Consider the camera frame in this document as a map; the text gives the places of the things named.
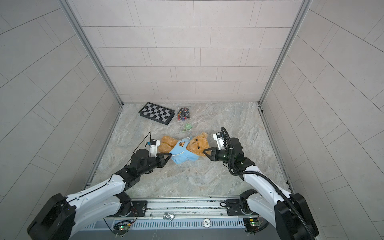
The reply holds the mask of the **brown teddy bear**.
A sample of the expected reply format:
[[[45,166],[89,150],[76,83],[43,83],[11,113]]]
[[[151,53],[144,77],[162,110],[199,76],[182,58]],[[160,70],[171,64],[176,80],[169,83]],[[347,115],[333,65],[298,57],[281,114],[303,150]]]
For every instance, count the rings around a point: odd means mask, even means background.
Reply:
[[[194,138],[185,138],[182,140],[177,140],[170,136],[164,136],[161,139],[158,152],[165,154],[170,153],[172,150],[181,149],[181,151],[189,151],[197,156],[204,156],[203,150],[208,148],[210,148],[208,134],[201,133]]]

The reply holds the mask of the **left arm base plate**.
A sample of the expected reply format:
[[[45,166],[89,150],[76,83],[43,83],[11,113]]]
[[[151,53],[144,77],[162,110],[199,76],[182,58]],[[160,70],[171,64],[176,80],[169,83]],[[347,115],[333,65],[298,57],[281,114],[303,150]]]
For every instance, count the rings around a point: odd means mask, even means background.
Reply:
[[[114,215],[109,215],[108,218],[133,218],[144,217],[147,210],[148,201],[131,201],[123,203],[118,212]]]

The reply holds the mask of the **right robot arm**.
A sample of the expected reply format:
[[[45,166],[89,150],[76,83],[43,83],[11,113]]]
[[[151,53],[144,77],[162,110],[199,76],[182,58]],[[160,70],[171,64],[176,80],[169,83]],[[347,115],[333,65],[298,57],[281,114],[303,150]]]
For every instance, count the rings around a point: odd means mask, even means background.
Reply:
[[[245,156],[238,139],[230,138],[223,146],[205,149],[203,153],[211,161],[226,163],[231,175],[252,185],[252,190],[240,196],[243,211],[263,217],[276,228],[280,239],[313,240],[319,235],[305,198],[284,190],[265,176]]]

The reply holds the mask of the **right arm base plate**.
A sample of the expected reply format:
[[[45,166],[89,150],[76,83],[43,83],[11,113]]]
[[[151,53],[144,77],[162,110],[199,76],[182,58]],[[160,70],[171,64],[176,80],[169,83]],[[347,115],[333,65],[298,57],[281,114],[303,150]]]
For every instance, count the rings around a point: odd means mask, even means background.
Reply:
[[[257,216],[256,212],[246,210],[239,199],[228,199],[220,203],[222,208],[225,208],[228,216]]]

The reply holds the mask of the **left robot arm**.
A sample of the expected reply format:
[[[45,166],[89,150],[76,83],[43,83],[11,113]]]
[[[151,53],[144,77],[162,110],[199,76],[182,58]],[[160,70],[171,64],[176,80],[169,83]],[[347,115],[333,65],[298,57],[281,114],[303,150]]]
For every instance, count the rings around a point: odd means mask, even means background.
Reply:
[[[133,204],[126,190],[138,183],[142,175],[163,168],[171,156],[165,153],[152,157],[148,150],[138,150],[129,165],[100,184],[68,196],[52,196],[28,226],[27,234],[33,240],[68,240],[102,218],[128,216]]]

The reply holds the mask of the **light blue bear hoodie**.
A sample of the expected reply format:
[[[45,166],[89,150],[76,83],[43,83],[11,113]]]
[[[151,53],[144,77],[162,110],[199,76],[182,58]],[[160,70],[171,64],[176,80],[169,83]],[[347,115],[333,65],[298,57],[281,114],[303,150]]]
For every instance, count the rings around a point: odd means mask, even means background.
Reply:
[[[173,149],[170,151],[172,154],[171,159],[176,164],[182,164],[186,161],[196,161],[199,159],[199,156],[188,151],[187,146],[190,143],[190,138],[184,138],[177,142],[177,144],[173,147]]]

